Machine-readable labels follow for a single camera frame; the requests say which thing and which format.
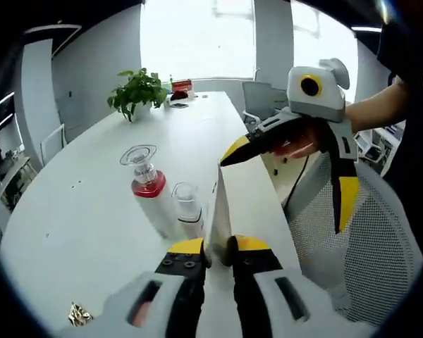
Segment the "person's right hand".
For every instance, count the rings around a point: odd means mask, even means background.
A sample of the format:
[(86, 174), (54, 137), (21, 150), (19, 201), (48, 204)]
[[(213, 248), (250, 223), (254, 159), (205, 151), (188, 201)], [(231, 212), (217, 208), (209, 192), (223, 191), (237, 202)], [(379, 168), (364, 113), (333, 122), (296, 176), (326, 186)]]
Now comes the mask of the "person's right hand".
[(310, 156), (319, 150), (320, 144), (318, 136), (318, 129), (315, 126), (310, 126), (299, 136), (272, 149), (271, 153), (276, 156), (283, 156), (288, 160)]

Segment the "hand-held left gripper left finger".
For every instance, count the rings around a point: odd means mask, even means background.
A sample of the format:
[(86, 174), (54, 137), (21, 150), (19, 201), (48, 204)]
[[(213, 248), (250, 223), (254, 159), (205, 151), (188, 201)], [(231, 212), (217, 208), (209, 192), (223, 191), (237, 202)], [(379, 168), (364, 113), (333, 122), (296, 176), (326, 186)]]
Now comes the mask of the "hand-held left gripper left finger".
[(60, 337), (195, 337), (204, 303), (207, 257), (202, 238), (172, 245), (153, 272), (113, 293), (101, 315)]

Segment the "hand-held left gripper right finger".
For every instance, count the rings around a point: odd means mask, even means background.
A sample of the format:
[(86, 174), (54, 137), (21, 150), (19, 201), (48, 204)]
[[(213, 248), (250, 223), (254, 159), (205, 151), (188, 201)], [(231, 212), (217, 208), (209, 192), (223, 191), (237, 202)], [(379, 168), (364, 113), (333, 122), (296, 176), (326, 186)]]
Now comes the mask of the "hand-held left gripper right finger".
[(333, 309), (331, 297), (297, 269), (284, 268), (256, 237), (228, 239), (234, 299), (244, 337), (370, 337), (374, 328)]

